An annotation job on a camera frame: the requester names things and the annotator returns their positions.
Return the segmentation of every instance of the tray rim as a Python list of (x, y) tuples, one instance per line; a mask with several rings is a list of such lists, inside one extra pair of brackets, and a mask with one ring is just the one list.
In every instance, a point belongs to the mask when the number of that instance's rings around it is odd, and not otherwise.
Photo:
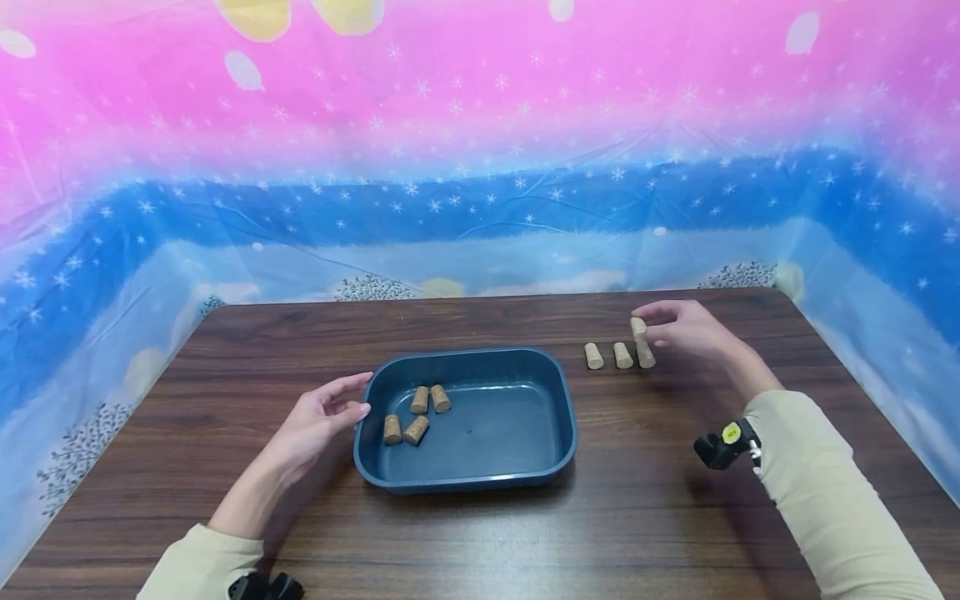
[[(474, 477), (455, 477), (448, 479), (427, 479), (427, 480), (411, 480), (406, 482), (395, 482), (387, 481), (385, 479), (380, 479), (379, 477), (374, 476), (370, 473), (367, 468), (363, 466), (363, 463), (360, 461), (360, 434), (363, 430), (366, 419), (361, 420), (359, 425), (357, 425), (356, 432), (353, 434), (353, 464), (360, 471), (360, 474), (366, 479), (369, 483), (377, 486), (378, 488), (383, 488), (387, 491), (392, 490), (403, 490), (403, 489), (416, 489), (422, 488), (425, 492), (433, 488), (443, 487), (444, 491), (455, 491), (456, 488), (471, 487), (476, 484), (484, 484), (488, 482), (504, 482), (504, 481), (514, 481), (521, 482), (526, 479), (541, 479), (548, 478), (556, 473), (560, 472), (564, 467), (573, 460), (573, 455), (577, 451), (577, 443), (580, 441), (580, 428), (577, 425), (577, 414), (573, 410), (573, 399), (570, 397), (570, 386), (566, 383), (566, 373), (564, 372), (564, 367), (560, 364), (556, 358), (550, 355), (548, 352), (541, 350), (540, 348), (534, 348), (531, 346), (510, 346), (510, 347), (499, 347), (499, 348), (471, 348), (465, 350), (445, 350), (442, 352), (419, 352), (417, 354), (404, 354), (402, 356), (397, 356), (391, 358), (387, 362), (380, 365), (380, 367), (373, 372), (373, 375), (370, 378), (370, 381), (373, 381), (382, 371), (387, 367), (390, 367), (394, 363), (398, 363), (404, 360), (410, 360), (412, 358), (434, 358), (438, 356), (455, 356), (462, 354), (490, 354), (494, 352), (507, 352), (507, 351), (517, 351), (517, 350), (528, 350), (535, 352), (551, 363), (554, 367), (557, 368), (557, 372), (560, 374), (560, 381), (563, 384), (564, 388), (564, 397), (566, 399), (566, 408), (570, 412), (570, 420), (572, 424), (572, 440), (570, 441), (570, 449), (566, 452), (563, 458), (557, 462), (556, 465), (550, 468), (543, 470), (531, 470), (523, 471), (520, 473), (513, 473), (509, 475), (477, 475)], [(370, 385), (368, 383), (367, 389), (364, 390), (363, 400), (364, 402), (370, 402)]]

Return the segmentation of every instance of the wrist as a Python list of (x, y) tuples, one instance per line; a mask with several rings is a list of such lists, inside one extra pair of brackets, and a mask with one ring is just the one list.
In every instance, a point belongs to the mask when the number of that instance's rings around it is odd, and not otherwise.
[(209, 521), (210, 529), (236, 538), (262, 539), (276, 505), (291, 485), (285, 469), (254, 460), (227, 492)]
[(770, 371), (756, 350), (742, 340), (734, 339), (735, 343), (724, 348), (720, 363), (739, 393), (743, 405), (746, 406), (750, 400), (764, 392), (782, 390), (783, 386), (777, 376)]

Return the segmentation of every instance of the wooden table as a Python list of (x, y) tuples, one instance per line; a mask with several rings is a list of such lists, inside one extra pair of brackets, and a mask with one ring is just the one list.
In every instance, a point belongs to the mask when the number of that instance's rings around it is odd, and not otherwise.
[[(960, 512), (769, 289), (221, 308), (0, 595), (132, 598), (164, 548), (209, 518), (301, 392), (403, 353), (537, 346), (563, 364), (580, 424), (575, 460), (554, 483), (392, 496), (361, 479), (347, 441), (272, 527), (275, 572), (323, 600), (815, 598), (747, 461), (714, 472), (693, 454), (697, 436), (733, 417), (726, 382), (668, 350), (648, 372), (613, 367), (612, 343), (631, 337), (630, 310), (667, 297), (701, 300), (784, 385), (817, 399), (944, 594), (957, 597)], [(608, 359), (600, 372), (586, 368), (589, 341)]]

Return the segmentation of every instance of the plastic sheet backdrop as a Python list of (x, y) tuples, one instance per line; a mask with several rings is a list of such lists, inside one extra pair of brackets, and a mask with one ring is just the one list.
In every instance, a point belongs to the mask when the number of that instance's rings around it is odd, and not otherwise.
[(223, 303), (777, 283), (960, 494), (960, 9), (0, 5), (0, 580)]

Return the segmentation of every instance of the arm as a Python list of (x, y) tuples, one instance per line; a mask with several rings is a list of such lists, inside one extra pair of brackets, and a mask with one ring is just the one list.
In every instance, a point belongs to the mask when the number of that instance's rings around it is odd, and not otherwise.
[(763, 444), (764, 488), (829, 600), (942, 600), (900, 527), (853, 462), (853, 452), (809, 397), (786, 392), (763, 360), (695, 301), (655, 302), (654, 346), (722, 368)]
[(370, 406), (343, 402), (362, 390), (372, 373), (342, 377), (300, 397), (287, 420), (240, 475), (208, 526), (195, 525), (156, 565), (138, 600), (216, 600), (255, 570), (263, 533), (286, 491), (313, 467), (330, 441), (351, 428)]

